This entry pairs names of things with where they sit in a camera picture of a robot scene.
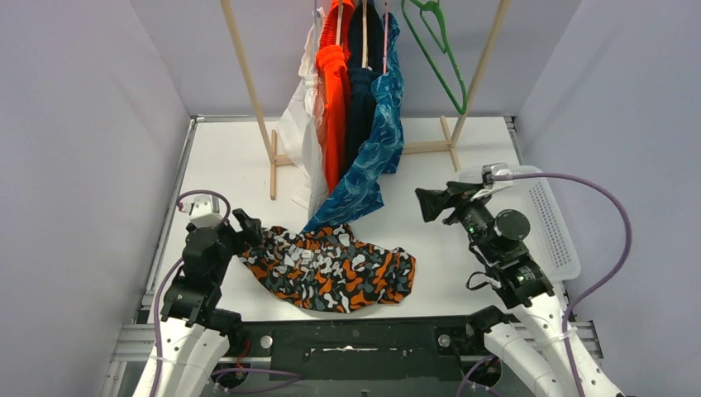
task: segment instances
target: white tabletop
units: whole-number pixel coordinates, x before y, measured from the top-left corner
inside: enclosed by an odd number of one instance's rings
[[[453,126],[456,119],[448,119]],[[267,122],[269,129],[277,122]],[[443,138],[436,118],[403,119],[406,142]],[[463,168],[495,162],[518,164],[502,117],[468,118],[458,142]],[[255,122],[202,122],[198,124],[185,172],[182,192],[211,189],[224,194],[233,208],[260,218],[264,227],[280,225],[298,232],[307,222],[307,210],[291,200],[301,173],[293,165],[278,168],[278,198],[269,198],[269,162]],[[218,308],[241,313],[244,321],[283,321],[342,318],[397,318],[470,314],[489,305],[503,309],[491,289],[468,291],[465,282],[482,265],[467,249],[459,226],[439,221],[424,223],[417,187],[444,189],[455,172],[448,152],[402,156],[398,173],[382,175],[384,208],[351,224],[355,237],[384,248],[400,246],[416,257],[412,293],[401,304],[375,304],[349,314],[299,309],[274,297],[253,274],[232,259],[222,285]],[[180,257],[188,217],[175,213],[164,251],[160,278]]]

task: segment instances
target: orange shirt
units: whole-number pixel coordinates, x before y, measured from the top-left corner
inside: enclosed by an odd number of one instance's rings
[[[346,60],[348,51],[348,26],[355,10],[352,0],[343,1],[341,16],[341,45],[336,44],[338,26],[338,2],[334,0],[331,11],[324,23],[317,52],[317,69],[324,78],[326,90],[326,127],[324,152],[324,175],[327,179],[329,193],[338,184],[346,168],[346,107],[351,100],[351,83],[348,80]]]

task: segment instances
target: white plastic basket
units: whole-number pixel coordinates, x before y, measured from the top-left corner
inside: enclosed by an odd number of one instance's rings
[[[542,172],[530,165],[509,165],[508,168],[515,175]],[[460,170],[456,180],[481,183],[482,167]],[[572,280],[579,275],[582,268],[575,245],[547,179],[514,180],[513,187],[494,194],[487,208],[494,216],[507,208],[526,215],[531,222],[531,233],[524,243],[551,281]]]

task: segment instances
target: white wall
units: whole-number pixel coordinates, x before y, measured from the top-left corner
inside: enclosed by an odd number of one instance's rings
[[[584,0],[517,119],[528,163],[598,181],[630,211],[627,265],[578,311],[630,395],[699,395],[699,16],[697,0]],[[622,224],[596,193],[556,187],[579,293],[617,259]]]
[[[253,114],[217,0],[131,0],[174,76],[190,114]],[[375,0],[384,9],[384,1]],[[524,104],[580,0],[514,0],[472,114],[513,115]],[[267,116],[278,117],[294,93],[313,0],[232,0],[251,74]],[[331,0],[318,0],[329,10]],[[442,0],[455,57],[465,84],[491,27],[498,0]],[[402,29],[399,62],[406,82],[404,116],[456,115],[414,40],[400,5],[389,0]],[[427,47],[436,49],[415,7],[412,20]],[[433,57],[457,87],[447,56]]]
[[[127,0],[0,2],[0,395],[96,395],[188,115]]]

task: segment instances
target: green plastic hanger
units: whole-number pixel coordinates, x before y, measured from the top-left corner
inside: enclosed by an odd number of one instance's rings
[[[412,31],[412,35],[417,41],[418,46],[421,48],[423,56],[425,56],[426,60],[428,60],[428,64],[431,66],[431,69],[433,69],[433,73],[438,78],[438,81],[441,82],[443,89],[448,94],[448,98],[450,98],[451,102],[453,102],[453,106],[455,106],[455,109],[458,111],[459,114],[463,114],[465,113],[465,110],[467,108],[467,89],[465,88],[465,82],[462,80],[462,76],[460,75],[460,68],[458,67],[457,62],[455,62],[455,57],[453,56],[453,51],[451,50],[451,43],[448,41],[446,19],[443,17],[441,5],[433,0],[429,0],[427,2],[421,2],[420,0],[409,0],[409,2],[414,6],[418,7],[418,9],[420,10],[419,15],[421,16],[421,20],[428,29],[428,32],[431,34],[433,41],[436,42],[436,45],[438,45],[438,49],[441,50],[443,54],[448,54],[448,58],[450,58],[451,60],[453,71],[455,71],[455,76],[458,79],[458,84],[460,84],[460,91],[462,93],[462,103],[458,103],[458,100],[455,98],[455,95],[453,94],[451,88],[448,86],[448,83],[446,83],[446,80],[443,78],[443,75],[438,70],[436,63],[433,62],[431,56],[428,54],[428,51],[426,51],[426,47],[421,41],[421,38],[418,36],[418,33],[416,29],[414,29],[412,21],[409,18],[409,15],[407,14],[407,10],[405,7],[407,4],[407,0],[402,0],[402,14],[404,14],[404,19],[407,21],[409,30]],[[438,21],[438,26],[441,29],[440,36],[437,35],[436,32],[433,31],[431,25],[428,24],[428,20],[424,16],[424,12],[430,12],[436,17],[436,20]]]

